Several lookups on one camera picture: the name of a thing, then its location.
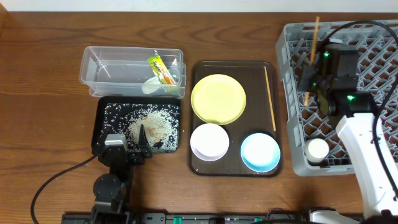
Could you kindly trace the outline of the white cup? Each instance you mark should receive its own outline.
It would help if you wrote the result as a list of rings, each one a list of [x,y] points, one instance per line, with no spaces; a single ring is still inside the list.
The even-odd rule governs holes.
[[[309,162],[320,163],[327,157],[329,145],[320,138],[310,139],[305,142],[304,153]]]

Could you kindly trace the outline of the wooden chopstick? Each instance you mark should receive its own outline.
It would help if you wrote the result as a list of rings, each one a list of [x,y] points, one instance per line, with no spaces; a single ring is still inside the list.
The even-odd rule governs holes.
[[[271,88],[270,88],[270,84],[269,84],[267,68],[265,66],[264,66],[264,75],[265,75],[265,79],[266,79],[267,95],[268,95],[268,99],[269,99],[269,108],[270,108],[270,112],[271,112],[272,127],[273,127],[273,131],[276,132],[277,129],[276,129],[276,123],[275,123],[275,116],[274,116],[274,107],[273,107],[273,103],[272,103]]]
[[[311,52],[310,52],[310,65],[311,66],[314,64],[314,61],[315,61],[319,22],[320,22],[320,17],[317,16],[315,18],[315,27],[314,27],[314,33],[313,33],[312,48],[311,48]],[[310,93],[306,92],[305,99],[304,99],[304,106],[308,106],[309,97],[310,97]]]

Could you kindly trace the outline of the white tissue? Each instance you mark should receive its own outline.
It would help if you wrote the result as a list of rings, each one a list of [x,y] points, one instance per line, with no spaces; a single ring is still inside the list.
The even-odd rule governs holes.
[[[152,77],[145,81],[141,86],[141,90],[146,95],[158,95],[165,92],[163,84],[157,77]]]

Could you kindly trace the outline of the white bowl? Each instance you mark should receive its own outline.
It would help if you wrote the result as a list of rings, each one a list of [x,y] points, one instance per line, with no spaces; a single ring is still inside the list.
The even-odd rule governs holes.
[[[217,124],[202,124],[192,132],[190,147],[199,159],[207,162],[217,161],[228,151],[229,136]]]

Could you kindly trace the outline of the rice and food scraps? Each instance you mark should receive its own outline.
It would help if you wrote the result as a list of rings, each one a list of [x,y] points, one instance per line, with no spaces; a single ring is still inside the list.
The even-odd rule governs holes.
[[[102,130],[124,134],[127,152],[139,151],[139,131],[145,129],[154,153],[171,153],[178,148],[180,107],[177,105],[108,103]]]

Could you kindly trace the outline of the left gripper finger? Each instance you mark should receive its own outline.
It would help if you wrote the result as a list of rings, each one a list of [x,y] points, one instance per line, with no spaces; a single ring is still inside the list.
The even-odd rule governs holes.
[[[98,139],[92,144],[92,152],[103,152],[105,149],[105,140],[109,131],[105,129]]]
[[[138,146],[144,156],[152,155],[152,149],[150,148],[149,142],[146,138],[145,127],[143,124],[140,126]]]

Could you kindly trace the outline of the green snack wrapper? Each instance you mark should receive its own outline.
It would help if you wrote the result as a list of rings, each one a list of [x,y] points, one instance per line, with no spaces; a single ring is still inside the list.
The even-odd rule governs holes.
[[[159,79],[161,84],[175,84],[175,80],[172,78],[169,70],[159,55],[151,56],[147,61],[150,64],[154,75]]]

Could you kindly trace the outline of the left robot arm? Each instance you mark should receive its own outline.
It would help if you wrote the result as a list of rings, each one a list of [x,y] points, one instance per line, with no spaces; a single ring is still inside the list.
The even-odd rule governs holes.
[[[127,152],[124,134],[110,134],[108,130],[98,138],[92,153],[109,172],[99,176],[94,183],[95,204],[90,224],[140,223],[141,216],[129,205],[132,185],[132,168],[144,164],[152,157],[152,149],[146,138],[144,125],[139,129],[139,152]]]

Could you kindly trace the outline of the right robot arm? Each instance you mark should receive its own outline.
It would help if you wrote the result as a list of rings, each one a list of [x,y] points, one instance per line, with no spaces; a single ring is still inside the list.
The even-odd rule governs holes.
[[[353,45],[321,44],[320,58],[304,65],[298,89],[315,95],[346,148],[363,199],[365,223],[397,223],[397,166],[372,94],[357,89],[359,52]]]

